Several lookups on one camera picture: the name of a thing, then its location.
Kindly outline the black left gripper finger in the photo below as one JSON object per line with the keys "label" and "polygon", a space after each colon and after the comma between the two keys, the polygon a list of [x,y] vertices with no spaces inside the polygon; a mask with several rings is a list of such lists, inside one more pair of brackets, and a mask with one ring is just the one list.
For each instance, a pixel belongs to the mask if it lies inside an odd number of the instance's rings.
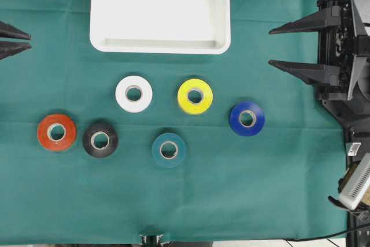
{"label": "black left gripper finger", "polygon": [[25,42],[0,42],[0,59],[31,49],[32,46]]}
{"label": "black left gripper finger", "polygon": [[0,21],[0,37],[31,40],[30,34],[3,21]]}

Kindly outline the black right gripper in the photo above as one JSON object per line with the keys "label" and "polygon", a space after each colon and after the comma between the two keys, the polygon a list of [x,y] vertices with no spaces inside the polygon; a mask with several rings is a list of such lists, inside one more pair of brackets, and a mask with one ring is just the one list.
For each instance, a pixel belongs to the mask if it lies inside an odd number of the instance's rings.
{"label": "black right gripper", "polygon": [[[319,32],[319,64],[268,64],[316,87],[316,99],[348,131],[369,131],[369,35],[354,0],[318,0],[319,11],[269,31]],[[339,9],[325,9],[338,6]]]}

